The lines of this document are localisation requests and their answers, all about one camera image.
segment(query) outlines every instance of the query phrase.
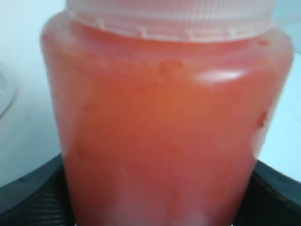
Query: black surface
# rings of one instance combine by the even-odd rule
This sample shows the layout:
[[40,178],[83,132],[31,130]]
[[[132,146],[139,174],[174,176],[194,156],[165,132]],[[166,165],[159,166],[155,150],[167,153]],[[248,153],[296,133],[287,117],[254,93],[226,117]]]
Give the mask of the black surface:
[[[61,156],[0,188],[0,226],[74,226]],[[301,226],[301,184],[258,162],[234,226]]]
[[234,226],[301,226],[301,184],[258,162]]
[[0,188],[0,226],[74,226],[61,156]]

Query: plastic jar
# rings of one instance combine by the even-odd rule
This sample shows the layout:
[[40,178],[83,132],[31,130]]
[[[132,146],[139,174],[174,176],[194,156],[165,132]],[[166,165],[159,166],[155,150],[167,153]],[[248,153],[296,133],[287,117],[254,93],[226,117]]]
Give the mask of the plastic jar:
[[272,0],[69,0],[42,48],[79,226],[229,226],[293,60]]

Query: sauce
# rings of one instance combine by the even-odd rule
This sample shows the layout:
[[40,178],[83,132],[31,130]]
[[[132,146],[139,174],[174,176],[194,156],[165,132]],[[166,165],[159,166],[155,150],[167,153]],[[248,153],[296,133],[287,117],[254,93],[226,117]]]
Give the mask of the sauce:
[[79,226],[229,226],[293,59],[271,29],[225,43],[42,35]]

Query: white plastic lid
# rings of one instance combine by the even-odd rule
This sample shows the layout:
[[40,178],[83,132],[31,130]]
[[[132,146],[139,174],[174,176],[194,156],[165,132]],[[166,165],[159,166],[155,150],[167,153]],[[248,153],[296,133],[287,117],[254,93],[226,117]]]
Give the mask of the white plastic lid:
[[154,40],[239,40],[269,29],[274,0],[67,0],[76,19]]

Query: white background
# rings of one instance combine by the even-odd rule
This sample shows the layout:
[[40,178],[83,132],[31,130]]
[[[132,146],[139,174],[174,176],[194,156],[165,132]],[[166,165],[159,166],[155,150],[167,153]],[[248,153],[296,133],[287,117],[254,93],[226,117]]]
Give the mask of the white background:
[[[39,47],[43,24],[64,0],[0,0],[0,62],[15,75],[17,98],[0,120],[0,186],[60,152]],[[300,0],[279,0],[275,17],[301,13]],[[301,50],[301,24],[285,28]],[[301,181],[301,56],[282,95],[260,159]]]

